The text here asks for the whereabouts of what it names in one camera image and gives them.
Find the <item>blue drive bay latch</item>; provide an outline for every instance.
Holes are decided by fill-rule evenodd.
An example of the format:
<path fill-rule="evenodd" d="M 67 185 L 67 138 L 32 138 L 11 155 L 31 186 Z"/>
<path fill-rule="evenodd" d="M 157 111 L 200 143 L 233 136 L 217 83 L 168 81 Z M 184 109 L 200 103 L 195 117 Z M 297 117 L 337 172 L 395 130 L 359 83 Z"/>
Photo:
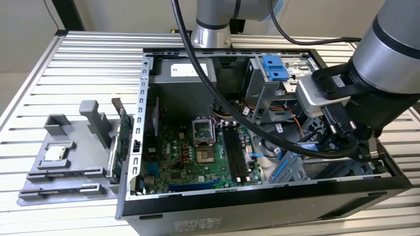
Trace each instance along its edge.
<path fill-rule="evenodd" d="M 289 80 L 289 74 L 279 56 L 261 56 L 263 66 L 271 81 Z"/>

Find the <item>aluminum extrusion table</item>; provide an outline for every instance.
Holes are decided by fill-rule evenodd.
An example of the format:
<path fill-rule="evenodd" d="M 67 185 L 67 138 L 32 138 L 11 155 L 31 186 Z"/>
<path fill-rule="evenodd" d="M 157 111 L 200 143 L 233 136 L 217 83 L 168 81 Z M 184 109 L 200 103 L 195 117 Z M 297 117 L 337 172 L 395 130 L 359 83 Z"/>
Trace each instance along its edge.
<path fill-rule="evenodd" d="M 233 35 L 232 44 L 235 48 L 301 48 L 276 36 Z M 81 120 L 81 100 L 96 99 L 99 111 L 116 118 L 111 104 L 116 96 L 133 113 L 145 47 L 183 47 L 183 43 L 177 34 L 69 32 L 55 36 L 0 118 L 0 235 L 137 235 L 125 221 L 115 220 L 116 199 L 25 207 L 16 200 L 49 114 Z M 328 66 L 347 62 L 355 51 L 348 43 L 311 48 Z M 385 127 L 380 140 L 415 185 L 412 190 L 345 219 L 221 235 L 420 235 L 420 120 L 413 109 Z"/>

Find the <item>power cable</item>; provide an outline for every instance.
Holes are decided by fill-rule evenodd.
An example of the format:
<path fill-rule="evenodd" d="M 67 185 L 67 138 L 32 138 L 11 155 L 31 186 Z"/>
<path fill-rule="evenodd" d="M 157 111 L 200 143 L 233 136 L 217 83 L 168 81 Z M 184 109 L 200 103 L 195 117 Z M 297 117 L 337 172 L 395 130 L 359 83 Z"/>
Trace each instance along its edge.
<path fill-rule="evenodd" d="M 320 40 L 320 41 L 312 41 L 312 42 L 301 42 L 296 41 L 292 39 L 288 34 L 284 32 L 281 29 L 276 16 L 275 16 L 275 11 L 273 11 L 273 6 L 272 6 L 272 0 L 268 0 L 268 9 L 269 9 L 269 15 L 271 19 L 273 21 L 275 27 L 281 34 L 281 36 L 293 44 L 296 45 L 303 45 L 303 46 L 312 46 L 312 45 L 321 45 L 321 44 L 328 44 L 328 43 L 341 43 L 341 42 L 360 42 L 361 38 L 352 38 L 352 37 L 343 37 L 343 38 L 335 38 L 335 39 L 327 39 L 327 40 Z"/>

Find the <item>green motherboard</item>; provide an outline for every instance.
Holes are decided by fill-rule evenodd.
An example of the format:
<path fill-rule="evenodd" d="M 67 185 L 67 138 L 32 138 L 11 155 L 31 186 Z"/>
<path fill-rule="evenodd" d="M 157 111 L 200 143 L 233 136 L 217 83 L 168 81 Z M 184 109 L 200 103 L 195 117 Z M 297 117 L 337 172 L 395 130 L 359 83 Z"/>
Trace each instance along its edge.
<path fill-rule="evenodd" d="M 212 146 L 197 147 L 193 144 L 191 125 L 163 127 L 160 148 L 151 148 L 149 157 L 144 160 L 147 166 L 144 182 L 148 194 L 261 184 L 255 161 L 247 164 L 247 180 L 232 179 L 221 129 L 220 125 L 215 128 Z M 245 163 L 247 149 L 249 151 L 252 143 L 247 128 L 240 126 L 236 131 L 241 140 L 240 149 Z"/>

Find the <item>white wall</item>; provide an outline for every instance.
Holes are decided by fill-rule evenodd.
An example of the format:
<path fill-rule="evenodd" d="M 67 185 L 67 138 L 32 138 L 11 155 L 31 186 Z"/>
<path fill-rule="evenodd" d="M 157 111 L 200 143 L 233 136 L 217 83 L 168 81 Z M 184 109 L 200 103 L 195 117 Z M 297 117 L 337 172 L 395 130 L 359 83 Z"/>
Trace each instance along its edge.
<path fill-rule="evenodd" d="M 288 35 L 363 37 L 384 0 L 285 0 L 280 24 Z M 268 34 L 279 35 L 269 27 Z"/>
<path fill-rule="evenodd" d="M 0 72 L 31 71 L 56 30 L 43 0 L 0 0 Z"/>
<path fill-rule="evenodd" d="M 87 30 L 168 33 L 176 29 L 169 0 L 75 0 Z M 196 25 L 196 0 L 180 0 L 187 29 Z M 244 33 L 265 34 L 268 22 L 245 24 Z"/>

